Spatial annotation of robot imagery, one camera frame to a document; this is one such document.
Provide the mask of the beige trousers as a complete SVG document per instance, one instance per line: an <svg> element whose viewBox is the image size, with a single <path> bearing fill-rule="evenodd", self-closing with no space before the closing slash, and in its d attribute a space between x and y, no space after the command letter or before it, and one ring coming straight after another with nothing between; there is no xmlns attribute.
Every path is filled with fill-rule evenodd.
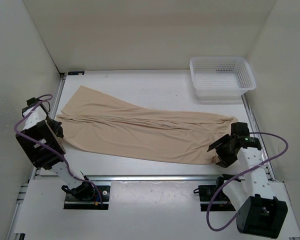
<svg viewBox="0 0 300 240"><path fill-rule="evenodd" d="M207 112L144 108L85 86L56 120L64 140L81 151L189 165L216 163L209 145L238 121Z"/></svg>

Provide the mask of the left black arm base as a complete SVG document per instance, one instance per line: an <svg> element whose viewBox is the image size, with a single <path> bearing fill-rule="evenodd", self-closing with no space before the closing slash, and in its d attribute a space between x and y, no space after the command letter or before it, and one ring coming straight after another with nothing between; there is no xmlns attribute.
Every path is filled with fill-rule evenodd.
<svg viewBox="0 0 300 240"><path fill-rule="evenodd" d="M63 185L61 187L65 192L63 208L65 210L108 210L111 186L97 185L96 188L88 182L82 182L80 186L73 189Z"/></svg>

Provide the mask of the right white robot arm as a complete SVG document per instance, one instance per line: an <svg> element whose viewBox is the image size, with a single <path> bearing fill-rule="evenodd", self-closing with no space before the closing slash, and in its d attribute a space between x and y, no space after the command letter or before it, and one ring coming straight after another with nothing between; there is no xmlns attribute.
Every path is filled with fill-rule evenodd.
<svg viewBox="0 0 300 240"><path fill-rule="evenodd" d="M206 222L214 232L225 230L230 224L220 228L212 227L210 211L216 198L229 199L236 214L231 218L241 234L277 239L288 213L285 201L279 200L273 192L264 165L281 157L288 146L279 154L262 160L260 140L249 131L247 123L231 124L230 134L226 134L208 150L215 150L219 158L217 165L227 168L238 161L244 171L231 177L223 177L222 183L215 186L207 210Z"/></svg>

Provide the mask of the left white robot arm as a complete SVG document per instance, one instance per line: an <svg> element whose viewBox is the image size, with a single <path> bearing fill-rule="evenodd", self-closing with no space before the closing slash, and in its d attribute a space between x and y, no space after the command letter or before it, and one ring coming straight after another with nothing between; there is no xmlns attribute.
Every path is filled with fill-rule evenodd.
<svg viewBox="0 0 300 240"><path fill-rule="evenodd" d="M16 140L35 168L55 173L64 181L61 189L65 193L88 201L95 196L95 188L86 176L75 174L70 169L64 158L66 151L59 141L64 137L62 123L50 118L50 110L45 108L43 97L51 99L52 95L45 94L26 101L22 120L14 126Z"/></svg>

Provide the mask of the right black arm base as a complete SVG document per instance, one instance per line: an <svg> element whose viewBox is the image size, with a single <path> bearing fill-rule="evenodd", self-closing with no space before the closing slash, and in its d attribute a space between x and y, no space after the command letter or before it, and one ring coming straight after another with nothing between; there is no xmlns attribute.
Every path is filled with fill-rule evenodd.
<svg viewBox="0 0 300 240"><path fill-rule="evenodd" d="M196 189L193 190L193 193L199 196L201 212L207 211L209 202L211 201L215 192L225 181L229 180L232 177L233 175L230 174L222 174L216 179L215 184L199 185ZM235 208L232 205L230 199L221 190L221 192L219 192L216 198L213 200L210 211L233 212L235 211Z"/></svg>

